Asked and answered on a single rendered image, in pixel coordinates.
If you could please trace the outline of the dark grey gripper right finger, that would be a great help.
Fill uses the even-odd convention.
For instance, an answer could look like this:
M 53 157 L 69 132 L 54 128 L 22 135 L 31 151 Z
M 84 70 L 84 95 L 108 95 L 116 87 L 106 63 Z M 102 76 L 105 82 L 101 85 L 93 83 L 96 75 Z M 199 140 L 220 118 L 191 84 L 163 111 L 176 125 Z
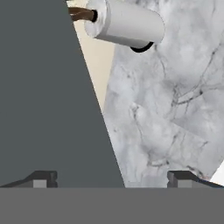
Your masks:
M 168 188 L 223 188 L 223 185 L 198 178 L 190 171 L 168 171 L 167 178 Z

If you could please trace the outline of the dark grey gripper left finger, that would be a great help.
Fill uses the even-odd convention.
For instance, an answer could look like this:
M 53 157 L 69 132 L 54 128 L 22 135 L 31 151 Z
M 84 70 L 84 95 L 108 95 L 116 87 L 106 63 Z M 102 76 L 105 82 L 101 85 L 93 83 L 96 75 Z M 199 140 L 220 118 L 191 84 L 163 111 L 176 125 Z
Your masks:
M 1 188 L 57 188 L 58 173 L 56 171 L 34 171 L 26 178 L 1 185 Z

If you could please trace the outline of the dark grey cabinet door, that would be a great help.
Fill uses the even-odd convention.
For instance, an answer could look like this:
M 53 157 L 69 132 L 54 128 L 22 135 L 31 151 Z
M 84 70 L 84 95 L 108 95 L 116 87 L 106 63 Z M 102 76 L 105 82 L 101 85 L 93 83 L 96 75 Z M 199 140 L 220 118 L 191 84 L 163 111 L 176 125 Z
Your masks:
M 66 1 L 0 0 L 0 186 L 35 171 L 123 186 Z

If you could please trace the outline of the white paper towel roll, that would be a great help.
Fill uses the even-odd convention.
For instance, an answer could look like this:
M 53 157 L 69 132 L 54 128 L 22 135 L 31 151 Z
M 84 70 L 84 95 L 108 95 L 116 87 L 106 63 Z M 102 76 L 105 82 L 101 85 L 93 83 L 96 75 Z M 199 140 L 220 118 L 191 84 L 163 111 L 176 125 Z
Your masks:
M 153 10 L 121 0 L 88 0 L 86 7 L 97 11 L 95 22 L 86 21 L 89 37 L 141 49 L 160 43 L 165 24 Z

